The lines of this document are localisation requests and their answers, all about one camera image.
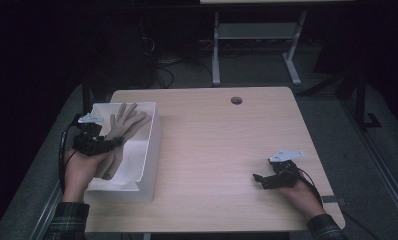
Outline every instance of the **latex glove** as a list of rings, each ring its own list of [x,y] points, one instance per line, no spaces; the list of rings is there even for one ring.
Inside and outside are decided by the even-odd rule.
[[[131,139],[132,137],[134,137],[134,135],[136,135],[137,131],[142,128],[146,123],[148,123],[150,120],[152,119],[151,116],[146,115],[141,121],[136,122],[135,124],[133,124],[128,131],[124,134],[124,141],[123,141],[123,145],[116,147],[114,149],[114,154],[112,154],[112,157],[114,157],[111,165],[109,166],[108,170],[106,171],[106,173],[103,175],[102,179],[104,180],[111,180],[115,173],[118,170],[118,167],[120,166],[121,162],[122,162],[122,158],[123,158],[123,153],[124,153],[124,145],[125,143]]]
[[[134,110],[137,107],[136,103],[133,103],[128,109],[126,109],[126,107],[127,104],[123,103],[118,110],[117,116],[115,116],[115,114],[110,115],[111,131],[105,137],[105,140],[123,137],[126,132],[132,133],[133,131],[130,131],[129,129],[135,127],[135,123],[143,120],[147,116],[146,113],[137,114],[137,111]],[[104,174],[115,159],[114,154],[115,151],[113,151],[104,161],[100,163],[95,177],[103,178]]]

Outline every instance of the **sleeve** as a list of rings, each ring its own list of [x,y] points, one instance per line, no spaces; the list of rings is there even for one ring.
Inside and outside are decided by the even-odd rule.
[[[322,214],[308,221],[308,230],[314,240],[347,240],[342,230],[328,214]]]
[[[90,206],[84,203],[59,203],[45,239],[84,240],[89,208]]]

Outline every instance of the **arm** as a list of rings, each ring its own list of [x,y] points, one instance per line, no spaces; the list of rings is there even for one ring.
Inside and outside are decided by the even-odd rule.
[[[46,239],[85,239],[89,205],[83,203],[84,191],[93,179],[99,163],[109,154],[88,157],[73,149],[66,153],[65,192],[62,202],[56,208]]]
[[[297,181],[292,188],[279,188],[277,191],[309,219],[308,230],[315,240],[348,239],[302,181]]]

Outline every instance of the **hole in table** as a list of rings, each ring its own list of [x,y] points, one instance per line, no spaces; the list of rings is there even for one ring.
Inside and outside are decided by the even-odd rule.
[[[243,102],[242,98],[240,97],[232,97],[231,98],[231,103],[235,104],[235,105],[239,105]]]

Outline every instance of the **white box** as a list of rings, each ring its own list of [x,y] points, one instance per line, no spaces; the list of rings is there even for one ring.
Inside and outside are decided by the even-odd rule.
[[[91,115],[104,118],[101,136],[109,133],[109,116],[117,115],[122,103],[94,104]],[[124,145],[121,165],[111,180],[94,178],[84,193],[84,201],[92,202],[151,202],[155,190],[161,147],[162,127],[156,103],[137,103],[138,112],[146,112],[152,117],[136,135]]]

